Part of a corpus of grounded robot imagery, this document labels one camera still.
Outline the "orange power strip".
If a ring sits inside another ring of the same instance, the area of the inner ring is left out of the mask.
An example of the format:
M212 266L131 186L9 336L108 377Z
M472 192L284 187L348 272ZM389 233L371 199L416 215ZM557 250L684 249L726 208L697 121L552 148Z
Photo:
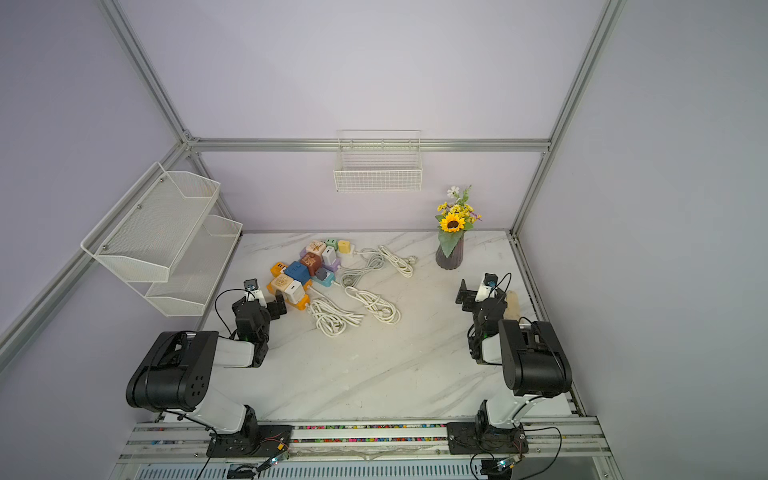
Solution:
M270 273L273 278L278 277L280 274L284 272L284 270L288 267L287 264L283 262L276 262L271 268Z
M287 304L300 311L304 311L310 303L303 284L285 274L275 277L267 285L267 289L275 296L281 294Z

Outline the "blue cube adapter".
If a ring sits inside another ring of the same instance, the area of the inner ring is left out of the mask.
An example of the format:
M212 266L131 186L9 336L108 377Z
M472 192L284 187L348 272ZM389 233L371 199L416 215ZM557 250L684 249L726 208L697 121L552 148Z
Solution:
M284 270L283 273L302 285L311 280L311 274L308 267L300 261L293 261Z

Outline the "beige cube adapter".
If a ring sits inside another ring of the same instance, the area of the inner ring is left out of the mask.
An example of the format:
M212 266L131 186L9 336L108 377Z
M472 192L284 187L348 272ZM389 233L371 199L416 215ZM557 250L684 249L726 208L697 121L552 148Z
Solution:
M293 282L293 278L284 273L280 273L267 285L267 289L270 293L275 295L277 292L285 292Z

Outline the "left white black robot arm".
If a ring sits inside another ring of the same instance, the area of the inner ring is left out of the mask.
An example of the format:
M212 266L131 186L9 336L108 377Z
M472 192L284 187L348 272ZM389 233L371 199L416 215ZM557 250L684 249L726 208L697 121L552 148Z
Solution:
M287 307L280 293L266 301L251 291L234 304L233 312L234 339L216 331L161 333L128 382L128 405L172 413L220 435L256 437L253 408L213 387L212 374L216 367L260 367L268 352L270 324Z

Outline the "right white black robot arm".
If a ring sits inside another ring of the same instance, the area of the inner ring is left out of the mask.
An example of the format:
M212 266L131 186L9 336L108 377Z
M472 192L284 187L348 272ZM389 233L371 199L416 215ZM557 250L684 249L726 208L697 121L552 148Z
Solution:
M481 403L475 428L512 429L537 404L570 391L572 370L549 322L526 317L507 319L507 292L495 274L486 274L476 289L460 283L455 303L472 314L467 331L471 358L481 366L499 367L507 391Z

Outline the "dark purple ribbed vase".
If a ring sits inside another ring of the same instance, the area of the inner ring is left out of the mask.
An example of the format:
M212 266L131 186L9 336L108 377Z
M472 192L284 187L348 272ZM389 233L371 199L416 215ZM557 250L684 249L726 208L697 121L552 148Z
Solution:
M457 269L463 261L464 248L463 232L444 232L438 233L439 246L435 253L437 265L445 270Z

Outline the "beige work glove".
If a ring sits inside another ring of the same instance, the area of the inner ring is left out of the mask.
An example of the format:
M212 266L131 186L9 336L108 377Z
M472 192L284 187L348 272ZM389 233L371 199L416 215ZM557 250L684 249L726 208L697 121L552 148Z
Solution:
M520 303L518 294L515 291L508 291L506 293L506 308L504 311L503 318L505 320L515 320L519 321L521 318L521 310L520 310Z

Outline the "teal power strip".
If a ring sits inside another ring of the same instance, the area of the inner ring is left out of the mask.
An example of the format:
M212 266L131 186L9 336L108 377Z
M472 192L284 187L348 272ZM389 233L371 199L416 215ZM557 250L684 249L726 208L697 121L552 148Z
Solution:
M315 271L315 275L312 277L313 281L325 288L330 288L335 282L335 274L333 271L320 267Z

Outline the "purple power strip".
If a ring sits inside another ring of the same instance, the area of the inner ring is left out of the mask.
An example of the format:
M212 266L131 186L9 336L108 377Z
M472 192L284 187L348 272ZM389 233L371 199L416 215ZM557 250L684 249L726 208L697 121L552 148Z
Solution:
M301 251L300 258L305 254L305 249ZM323 260L323 267L333 272L336 272L340 268L341 260L338 257L336 250L327 246L326 250L321 255Z

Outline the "sunflower bouquet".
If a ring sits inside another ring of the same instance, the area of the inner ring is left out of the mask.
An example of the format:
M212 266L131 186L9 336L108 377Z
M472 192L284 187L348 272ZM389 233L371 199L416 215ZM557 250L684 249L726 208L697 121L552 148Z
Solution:
M437 207L435 219L438 233L444 231L466 234L476 223L483 221L482 215L470 204L471 191L471 185L463 188L453 186L448 189L448 201Z

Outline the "lower white mesh shelf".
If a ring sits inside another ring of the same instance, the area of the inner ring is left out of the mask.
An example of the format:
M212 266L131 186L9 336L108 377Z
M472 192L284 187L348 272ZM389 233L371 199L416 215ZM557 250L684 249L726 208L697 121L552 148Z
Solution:
M202 316L241 232L241 223L208 215L170 279L153 283L145 299L166 317Z

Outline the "white mesh shelf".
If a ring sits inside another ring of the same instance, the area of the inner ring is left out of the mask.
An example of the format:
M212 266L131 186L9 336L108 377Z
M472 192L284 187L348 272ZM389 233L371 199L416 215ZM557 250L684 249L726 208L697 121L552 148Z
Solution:
M145 299L166 317L202 316L241 232L241 223L208 215L170 279L153 283Z
M219 193L217 181L155 163L80 247L126 283L166 283Z

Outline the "upper white mesh shelf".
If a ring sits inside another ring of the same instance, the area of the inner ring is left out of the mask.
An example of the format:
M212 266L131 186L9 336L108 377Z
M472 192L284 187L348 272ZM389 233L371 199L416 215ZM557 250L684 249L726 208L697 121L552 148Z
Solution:
M166 283L219 193L217 181L155 163L80 247L126 283Z

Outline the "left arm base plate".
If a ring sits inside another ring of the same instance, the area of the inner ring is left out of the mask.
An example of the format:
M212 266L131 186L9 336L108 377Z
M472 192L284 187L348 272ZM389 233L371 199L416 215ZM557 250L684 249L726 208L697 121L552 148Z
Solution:
M261 425L232 434L218 434L209 443L208 458L272 458L288 451L294 427Z

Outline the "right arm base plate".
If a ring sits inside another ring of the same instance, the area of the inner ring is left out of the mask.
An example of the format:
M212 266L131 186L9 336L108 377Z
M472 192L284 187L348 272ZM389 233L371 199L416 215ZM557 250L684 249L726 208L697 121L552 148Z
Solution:
M527 434L520 428L488 426L483 431L472 422L450 422L446 425L449 452L452 455L491 453L527 454Z

